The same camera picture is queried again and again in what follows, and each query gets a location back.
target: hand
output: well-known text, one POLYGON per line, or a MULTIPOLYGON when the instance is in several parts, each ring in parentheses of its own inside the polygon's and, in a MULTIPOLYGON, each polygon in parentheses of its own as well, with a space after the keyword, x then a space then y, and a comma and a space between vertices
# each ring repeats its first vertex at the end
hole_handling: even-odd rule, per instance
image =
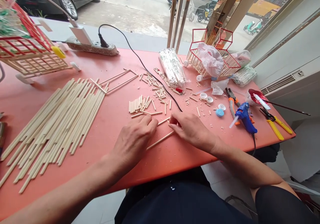
POLYGON ((169 127, 183 140, 202 151, 212 153, 216 136, 203 125, 200 118, 195 114, 173 112, 169 122, 169 127))
POLYGON ((157 125, 157 119, 152 119, 150 115, 142 115, 132 119, 122 128, 110 154, 120 161, 121 169, 125 173, 142 159, 157 125))

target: blue glue gun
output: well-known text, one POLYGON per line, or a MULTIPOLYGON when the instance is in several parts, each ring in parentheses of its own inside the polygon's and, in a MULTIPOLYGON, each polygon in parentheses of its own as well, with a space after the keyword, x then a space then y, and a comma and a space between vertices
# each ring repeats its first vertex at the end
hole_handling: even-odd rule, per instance
POLYGON ((243 122, 243 125, 245 126, 248 133, 254 134, 254 133, 257 133, 258 130, 251 123, 248 115, 248 110, 249 110, 249 103, 245 102, 241 104, 241 106, 238 108, 238 110, 235 113, 235 116, 238 116, 238 119, 240 119, 243 122))

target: yellow-handled pliers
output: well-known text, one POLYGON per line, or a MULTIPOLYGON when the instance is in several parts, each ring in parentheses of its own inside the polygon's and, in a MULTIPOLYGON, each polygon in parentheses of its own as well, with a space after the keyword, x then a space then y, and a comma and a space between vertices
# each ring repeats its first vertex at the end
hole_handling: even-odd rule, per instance
POLYGON ((287 133, 292 134, 292 130, 288 128, 282 121, 280 121, 276 116, 271 115, 265 108, 260 108, 261 112, 266 116, 267 122, 269 123, 270 127, 279 138, 279 140, 283 141, 284 137, 279 132, 277 127, 275 126, 274 122, 278 123, 283 129, 287 131, 287 133))

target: air conditioner vent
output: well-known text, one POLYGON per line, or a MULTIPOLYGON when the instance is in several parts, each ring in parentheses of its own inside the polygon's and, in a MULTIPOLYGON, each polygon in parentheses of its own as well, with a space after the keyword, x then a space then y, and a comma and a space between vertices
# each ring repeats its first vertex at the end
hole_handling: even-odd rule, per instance
POLYGON ((267 95, 293 81, 295 81, 296 79, 294 78, 293 75, 288 75, 272 84, 270 84, 269 86, 266 86, 265 88, 261 89, 261 92, 264 94, 264 95, 267 95))

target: yellow bus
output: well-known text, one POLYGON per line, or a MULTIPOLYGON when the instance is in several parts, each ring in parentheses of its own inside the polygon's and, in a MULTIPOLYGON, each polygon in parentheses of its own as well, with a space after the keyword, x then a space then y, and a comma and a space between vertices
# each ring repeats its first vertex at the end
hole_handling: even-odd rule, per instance
POLYGON ((255 0, 248 13, 257 16, 272 17, 287 0, 255 0))

